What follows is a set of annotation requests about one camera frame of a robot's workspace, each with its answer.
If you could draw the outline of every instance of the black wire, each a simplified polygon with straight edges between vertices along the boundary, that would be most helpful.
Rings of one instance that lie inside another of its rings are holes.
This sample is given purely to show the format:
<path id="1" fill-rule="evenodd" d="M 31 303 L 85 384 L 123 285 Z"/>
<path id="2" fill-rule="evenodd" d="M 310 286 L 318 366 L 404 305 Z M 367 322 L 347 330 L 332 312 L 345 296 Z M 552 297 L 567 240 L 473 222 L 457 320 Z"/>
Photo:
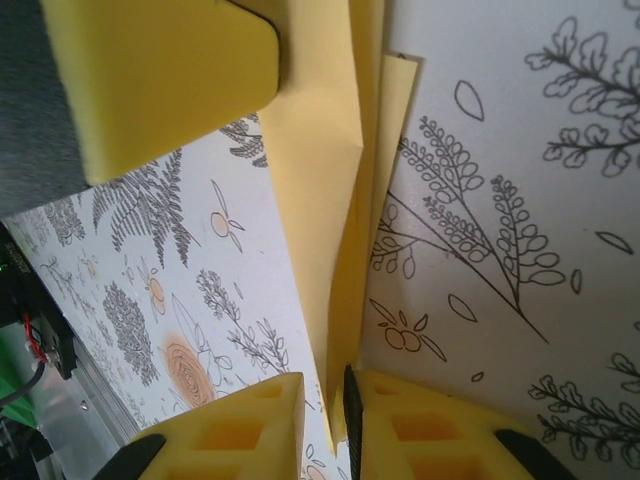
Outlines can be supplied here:
<path id="1" fill-rule="evenodd" d="M 35 386 L 35 384 L 38 383 L 42 378 L 42 375 L 44 374 L 44 368 L 44 362 L 38 362 L 38 368 L 36 369 L 36 373 L 33 374 L 33 377 L 31 377 L 31 380 L 29 380 L 15 392 L 10 393 L 6 397 L 0 399 L 0 409 L 6 407 L 10 403 L 15 402 L 19 398 L 22 398 L 27 393 L 29 393 L 29 391 Z"/>

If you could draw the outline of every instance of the orange flower drawing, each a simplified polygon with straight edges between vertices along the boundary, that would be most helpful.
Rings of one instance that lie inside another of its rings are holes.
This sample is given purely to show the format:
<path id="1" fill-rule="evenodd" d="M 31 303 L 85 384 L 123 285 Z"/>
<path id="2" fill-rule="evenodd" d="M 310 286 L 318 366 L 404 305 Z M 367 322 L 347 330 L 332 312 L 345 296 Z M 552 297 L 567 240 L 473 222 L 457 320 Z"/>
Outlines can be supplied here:
<path id="1" fill-rule="evenodd" d="M 184 400 L 192 407 L 215 400 L 216 391 L 211 380 L 188 342 L 173 335 L 165 345 L 169 375 Z"/>

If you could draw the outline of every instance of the gray fabric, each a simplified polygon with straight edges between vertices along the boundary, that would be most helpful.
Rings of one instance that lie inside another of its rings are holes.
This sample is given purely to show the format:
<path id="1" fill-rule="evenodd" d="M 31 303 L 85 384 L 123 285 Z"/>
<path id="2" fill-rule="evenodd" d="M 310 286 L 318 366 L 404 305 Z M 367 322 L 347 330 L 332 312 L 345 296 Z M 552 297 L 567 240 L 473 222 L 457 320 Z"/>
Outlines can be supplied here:
<path id="1" fill-rule="evenodd" d="M 0 5 L 0 217 L 87 188 L 38 0 Z"/>

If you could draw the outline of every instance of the yellow foam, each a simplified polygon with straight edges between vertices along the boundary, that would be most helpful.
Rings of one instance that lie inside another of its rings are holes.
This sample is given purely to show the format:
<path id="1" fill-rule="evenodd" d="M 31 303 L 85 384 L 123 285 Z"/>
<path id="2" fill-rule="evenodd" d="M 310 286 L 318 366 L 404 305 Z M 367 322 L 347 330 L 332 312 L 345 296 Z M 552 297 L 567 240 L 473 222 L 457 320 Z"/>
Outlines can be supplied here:
<path id="1" fill-rule="evenodd" d="M 267 21 L 223 0 L 42 0 L 90 184 L 264 107 Z"/>
<path id="2" fill-rule="evenodd" d="M 279 375 L 142 432 L 166 443 L 140 479 L 298 479 L 303 429 L 302 374 Z"/>
<path id="3" fill-rule="evenodd" d="M 364 405 L 362 480 L 528 480 L 494 437 L 520 424 L 382 373 L 357 371 Z"/>

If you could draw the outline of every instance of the fern leaf drawing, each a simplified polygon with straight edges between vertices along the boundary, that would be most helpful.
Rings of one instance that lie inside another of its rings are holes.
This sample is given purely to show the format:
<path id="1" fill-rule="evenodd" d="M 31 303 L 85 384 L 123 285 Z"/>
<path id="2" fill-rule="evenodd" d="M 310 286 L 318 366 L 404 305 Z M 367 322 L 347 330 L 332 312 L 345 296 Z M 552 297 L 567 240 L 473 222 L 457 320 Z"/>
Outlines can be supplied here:
<path id="1" fill-rule="evenodd" d="M 111 240 L 120 252 L 127 238 L 149 236 L 164 268 L 165 247 L 173 237 L 180 261 L 186 267 L 191 242 L 200 245 L 182 224 L 180 169 L 182 150 L 94 189 L 93 226 L 111 214 Z"/>

